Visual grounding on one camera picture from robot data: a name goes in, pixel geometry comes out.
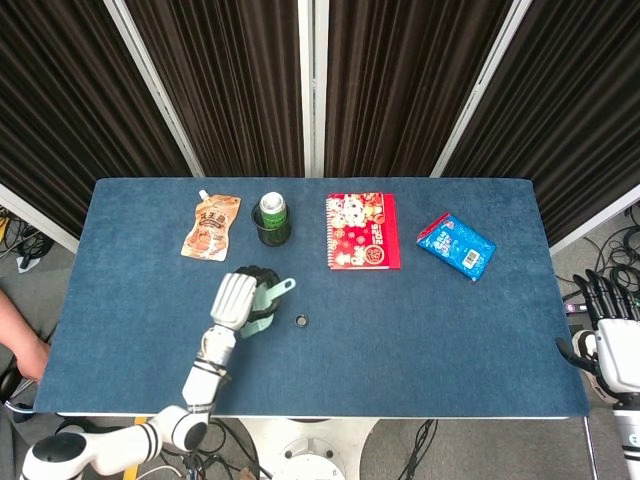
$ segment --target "drink can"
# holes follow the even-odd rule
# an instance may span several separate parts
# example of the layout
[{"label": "drink can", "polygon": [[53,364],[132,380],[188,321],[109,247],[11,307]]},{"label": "drink can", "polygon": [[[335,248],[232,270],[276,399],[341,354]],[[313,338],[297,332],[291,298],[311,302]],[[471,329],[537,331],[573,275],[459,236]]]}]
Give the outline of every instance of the drink can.
[{"label": "drink can", "polygon": [[260,199],[260,213],[264,227],[276,229],[287,220],[287,206],[278,192],[269,192]]}]

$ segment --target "robotic arm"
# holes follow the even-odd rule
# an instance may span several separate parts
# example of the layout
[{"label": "robotic arm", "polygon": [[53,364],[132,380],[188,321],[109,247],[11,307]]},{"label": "robotic arm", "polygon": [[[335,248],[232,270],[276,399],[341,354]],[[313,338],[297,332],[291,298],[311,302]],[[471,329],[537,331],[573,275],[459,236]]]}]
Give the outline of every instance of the robotic arm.
[{"label": "robotic arm", "polygon": [[207,432],[235,332],[249,317],[256,287],[255,277],[241,273],[229,273],[222,280],[211,309],[214,325],[204,333],[182,389],[186,410],[170,406],[143,425],[106,434],[63,431],[45,438],[27,453],[21,480],[81,479],[88,464],[101,475],[112,475],[157,457],[163,443],[195,450]]},{"label": "robotic arm", "polygon": [[572,365],[594,375],[617,400],[618,424],[631,480],[640,480],[640,311],[631,293],[587,270],[573,279],[587,304],[596,336],[596,353],[578,356],[562,338],[556,345]]}]

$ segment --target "snack pouch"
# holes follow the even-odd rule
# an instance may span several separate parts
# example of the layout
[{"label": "snack pouch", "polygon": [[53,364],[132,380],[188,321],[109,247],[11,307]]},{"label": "snack pouch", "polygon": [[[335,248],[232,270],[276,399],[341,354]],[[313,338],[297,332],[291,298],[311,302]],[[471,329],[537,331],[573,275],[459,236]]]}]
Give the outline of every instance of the snack pouch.
[{"label": "snack pouch", "polygon": [[204,190],[200,190],[200,198],[196,223],[180,253],[185,257],[222,262],[227,257],[229,228],[238,215],[240,199],[228,195],[209,196]]},{"label": "snack pouch", "polygon": [[480,278],[496,246],[449,212],[418,235],[418,245],[460,270],[474,282]]}]

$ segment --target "blue table mat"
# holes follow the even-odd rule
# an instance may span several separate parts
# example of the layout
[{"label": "blue table mat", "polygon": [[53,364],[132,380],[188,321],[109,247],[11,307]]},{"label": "blue table mat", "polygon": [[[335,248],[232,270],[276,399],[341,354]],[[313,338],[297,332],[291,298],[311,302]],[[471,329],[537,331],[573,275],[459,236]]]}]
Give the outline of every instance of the blue table mat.
[{"label": "blue table mat", "polygon": [[[242,198],[226,261],[180,255],[198,191]],[[250,211],[291,209],[288,243],[260,243]],[[402,269],[331,271],[325,198],[396,197]],[[416,245],[445,211],[495,242],[471,282]],[[588,404],[558,354],[569,338],[531,182],[429,178],[105,179],[97,183],[36,409],[155,413],[182,386],[223,275],[274,269],[297,287],[273,325],[239,340],[215,412],[246,416],[563,417]],[[298,314],[307,328],[294,325]]]}]

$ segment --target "spiral notebook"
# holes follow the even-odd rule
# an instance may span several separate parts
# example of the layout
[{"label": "spiral notebook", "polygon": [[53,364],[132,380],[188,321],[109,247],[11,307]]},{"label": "spiral notebook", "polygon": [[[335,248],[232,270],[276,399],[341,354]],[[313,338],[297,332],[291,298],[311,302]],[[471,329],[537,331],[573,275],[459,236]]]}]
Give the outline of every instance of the spiral notebook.
[{"label": "spiral notebook", "polygon": [[327,197],[327,256],[332,270],[400,268],[393,194],[330,194]]}]

